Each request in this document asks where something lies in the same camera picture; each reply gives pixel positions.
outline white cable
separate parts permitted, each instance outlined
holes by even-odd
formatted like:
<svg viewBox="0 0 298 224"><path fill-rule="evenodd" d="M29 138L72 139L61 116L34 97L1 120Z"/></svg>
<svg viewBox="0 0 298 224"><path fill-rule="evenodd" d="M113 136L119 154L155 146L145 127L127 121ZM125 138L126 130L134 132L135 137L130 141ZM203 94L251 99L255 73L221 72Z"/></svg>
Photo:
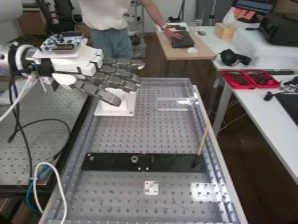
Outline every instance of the white cable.
<svg viewBox="0 0 298 224"><path fill-rule="evenodd" d="M213 1L213 7L211 7L211 16L214 16L214 12L215 12L215 6L217 6L217 0ZM209 25L213 25L213 19L209 19Z"/></svg>
<svg viewBox="0 0 298 224"><path fill-rule="evenodd" d="M226 124L226 126L219 130L219 132L227 127L230 126L235 121L238 121L242 117L244 117L246 113L243 115L240 115L237 119L234 119L229 124Z"/></svg>
<svg viewBox="0 0 298 224"><path fill-rule="evenodd" d="M6 112L0 117L0 122L6 118L6 116L9 115L9 113L12 112L12 110L14 109L17 103L20 102L20 100L22 98L22 95L25 94L25 90L26 90L29 84L30 84L30 78L26 79L25 86L24 86L24 88L22 88L22 90L20 92L18 97L16 98L16 100L14 100L13 104L10 105L10 107L8 108Z"/></svg>
<svg viewBox="0 0 298 224"><path fill-rule="evenodd" d="M60 175L58 175L58 171L57 171L56 167L50 163L48 163L48 162L38 163L36 168L34 168L34 176L33 176L34 202L36 202L36 205L38 207L40 212L44 213L44 210L42 210L42 208L40 206L37 190L36 190L36 181L37 181L37 175L38 175L38 167L41 165L46 165L46 166L49 166L53 169L53 172L54 172L54 175L56 175L56 178L57 178L58 190L60 190L60 194L61 194L61 198L62 198L62 204L64 204L64 214L62 214L62 219L61 219L61 222L60 222L60 224L62 224L65 219L66 219L66 215L68 215L68 204L66 204L65 194L64 194L64 190L62 190L62 184L61 184L61 178L60 178Z"/></svg>
<svg viewBox="0 0 298 224"><path fill-rule="evenodd" d="M239 103L239 101L234 101L229 104L226 110L229 110L234 105L237 105Z"/></svg>

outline white desk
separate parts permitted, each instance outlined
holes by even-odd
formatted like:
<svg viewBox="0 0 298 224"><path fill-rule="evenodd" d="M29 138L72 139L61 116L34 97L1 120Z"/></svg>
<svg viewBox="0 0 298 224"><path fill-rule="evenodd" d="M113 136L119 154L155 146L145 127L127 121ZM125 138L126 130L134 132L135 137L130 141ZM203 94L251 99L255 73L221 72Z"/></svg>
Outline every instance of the white desk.
<svg viewBox="0 0 298 224"><path fill-rule="evenodd" d="M283 82L291 80L294 77L292 75L274 76L278 81ZM275 97L268 102L263 100L267 91L272 93L280 92L278 89L235 90L225 82L225 91L217 110L213 129L217 135L233 93L298 184L298 126Z"/></svg>
<svg viewBox="0 0 298 224"><path fill-rule="evenodd" d="M201 36L201 40L209 46L215 54L221 53L226 49L231 49L235 53L242 53L233 45L231 40L222 40L214 34L214 27L201 27L206 32L206 36ZM238 64L234 67L223 65L219 56L213 61L217 73L227 69L262 69L262 70L291 70L282 65L268 65L267 67L255 66L252 63L248 66ZM294 78L290 76L274 76L278 80L290 80ZM263 100L267 91L279 92L278 90L234 90L229 84L223 82L223 92L221 96L219 106L215 114L215 120L213 129L215 135L219 132L222 120L225 117L225 111L230 101L231 93L235 95L242 107L244 108L255 126L258 127L270 147L272 148L279 160L282 161L288 173L292 176L294 181L298 184L298 127L282 108L279 102L274 98L270 102ZM217 87L214 85L213 95L217 94ZM210 105L214 103L214 96L210 96Z"/></svg>
<svg viewBox="0 0 298 224"><path fill-rule="evenodd" d="M231 40L223 40L219 37L217 37L217 35L214 34L214 26L202 26L201 30L206 32L206 36L199 36L198 34L195 35L199 36L201 40L207 45L207 47L213 50L214 54L221 53L226 49L231 49L237 54L243 54L243 52L240 52L237 49L237 47L233 45ZM262 69L262 70L274 70L274 71L290 70L287 65L270 64L267 66L258 66L254 64L254 62L251 62L248 66L243 64L238 64L237 66L230 67L222 63L219 55L217 56L217 59L213 61L213 64L218 71L230 70L230 69Z"/></svg>

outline black metal bar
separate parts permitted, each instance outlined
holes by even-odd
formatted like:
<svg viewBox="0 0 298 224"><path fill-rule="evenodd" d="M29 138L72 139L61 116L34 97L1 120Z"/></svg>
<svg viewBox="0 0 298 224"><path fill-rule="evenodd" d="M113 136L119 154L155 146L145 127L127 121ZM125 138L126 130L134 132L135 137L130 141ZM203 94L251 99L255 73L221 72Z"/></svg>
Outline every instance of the black metal bar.
<svg viewBox="0 0 298 224"><path fill-rule="evenodd" d="M203 157L195 154L86 153L81 169L118 172L206 172Z"/></svg>

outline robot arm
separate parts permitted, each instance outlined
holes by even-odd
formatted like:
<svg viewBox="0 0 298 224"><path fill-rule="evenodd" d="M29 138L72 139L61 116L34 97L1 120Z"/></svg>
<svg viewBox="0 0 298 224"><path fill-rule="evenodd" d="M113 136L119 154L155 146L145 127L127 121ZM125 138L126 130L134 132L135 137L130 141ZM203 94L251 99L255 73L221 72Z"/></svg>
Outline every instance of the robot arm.
<svg viewBox="0 0 298 224"><path fill-rule="evenodd" d="M54 80L65 89L78 89L113 106L121 99L106 88L135 92L141 84L139 77L130 71L143 68L137 60L103 59L99 49L85 45L80 33L66 33L49 37L40 48L17 43L0 47L0 67L6 74L34 73L40 80Z"/></svg>

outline table surface with holes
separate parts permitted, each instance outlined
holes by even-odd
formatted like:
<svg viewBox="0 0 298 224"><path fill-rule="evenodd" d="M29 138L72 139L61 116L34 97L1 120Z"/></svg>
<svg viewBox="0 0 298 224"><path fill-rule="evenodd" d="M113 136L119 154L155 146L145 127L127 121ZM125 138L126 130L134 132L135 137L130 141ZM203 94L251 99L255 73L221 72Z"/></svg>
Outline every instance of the table surface with holes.
<svg viewBox="0 0 298 224"><path fill-rule="evenodd" d="M211 130L201 173L81 170L89 152L195 154L207 119L197 96L189 79L147 78L134 117L94 117L93 102L61 177L65 223L247 223ZM158 195L145 194L146 181ZM40 223L60 223L62 210L56 187Z"/></svg>
<svg viewBox="0 0 298 224"><path fill-rule="evenodd" d="M20 103L21 125L40 119L61 119L72 128L78 118L86 95L76 90L58 88L56 92L45 93L36 84ZM0 114L8 106L0 105ZM14 128L14 118L10 114L0 123L0 186L28 185L29 160L21 134L16 135L8 144L8 137ZM46 121L36 123L24 129L28 138L33 168L38 162L50 161L60 151L68 138L68 130L62 123Z"/></svg>

